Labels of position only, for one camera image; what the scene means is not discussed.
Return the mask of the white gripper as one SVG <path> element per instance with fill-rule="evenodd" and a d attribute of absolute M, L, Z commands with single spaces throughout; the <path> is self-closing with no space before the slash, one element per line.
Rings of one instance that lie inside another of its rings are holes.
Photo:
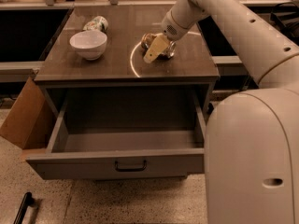
<path fill-rule="evenodd" d="M 145 42 L 149 44 L 143 58 L 146 63 L 152 63 L 156 60 L 169 47 L 169 40 L 180 40 L 190 29 L 187 17 L 183 13 L 175 12 L 173 9 L 166 13 L 161 27 L 163 34 L 146 34 L 145 36 Z"/>

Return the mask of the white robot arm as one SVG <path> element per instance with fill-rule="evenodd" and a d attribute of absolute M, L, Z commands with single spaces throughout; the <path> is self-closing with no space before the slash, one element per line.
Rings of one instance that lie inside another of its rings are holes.
<path fill-rule="evenodd" d="M 211 17 L 258 87 L 208 119 L 208 224 L 299 224 L 299 48 L 237 0 L 177 0 L 144 60 Z"/>

